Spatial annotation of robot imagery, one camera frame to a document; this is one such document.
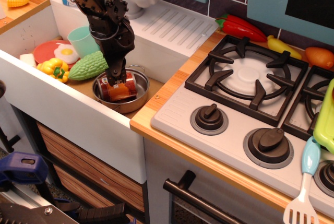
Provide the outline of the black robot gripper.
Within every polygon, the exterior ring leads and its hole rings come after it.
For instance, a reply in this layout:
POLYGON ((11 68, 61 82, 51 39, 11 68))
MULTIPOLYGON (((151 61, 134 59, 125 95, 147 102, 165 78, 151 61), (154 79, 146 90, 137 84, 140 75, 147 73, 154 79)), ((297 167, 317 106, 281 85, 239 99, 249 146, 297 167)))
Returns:
POLYGON ((134 49, 134 32, 129 19, 127 2, 123 0, 76 0, 87 16, 90 32, 108 65, 105 70, 110 86, 125 83, 125 56, 134 49))

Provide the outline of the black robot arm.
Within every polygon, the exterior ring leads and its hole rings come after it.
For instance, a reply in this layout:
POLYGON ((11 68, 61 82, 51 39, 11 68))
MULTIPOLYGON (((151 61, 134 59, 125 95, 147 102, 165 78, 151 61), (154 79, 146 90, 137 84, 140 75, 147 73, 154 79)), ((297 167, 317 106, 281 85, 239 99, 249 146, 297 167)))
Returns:
POLYGON ((125 83, 125 56, 134 49, 134 32, 126 16, 127 2, 123 0, 74 0, 86 15, 89 30, 105 58, 109 84, 125 83))

